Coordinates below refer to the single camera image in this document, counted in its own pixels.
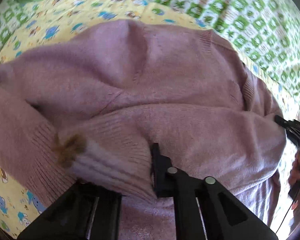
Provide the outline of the person's right hand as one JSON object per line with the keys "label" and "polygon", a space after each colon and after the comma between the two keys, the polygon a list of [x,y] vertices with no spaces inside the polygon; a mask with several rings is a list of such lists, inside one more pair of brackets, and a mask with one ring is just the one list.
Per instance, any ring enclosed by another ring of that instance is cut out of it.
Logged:
{"label": "person's right hand", "polygon": [[300,153],[295,154],[295,159],[292,163],[292,169],[288,178],[288,183],[293,186],[298,180],[300,180]]}

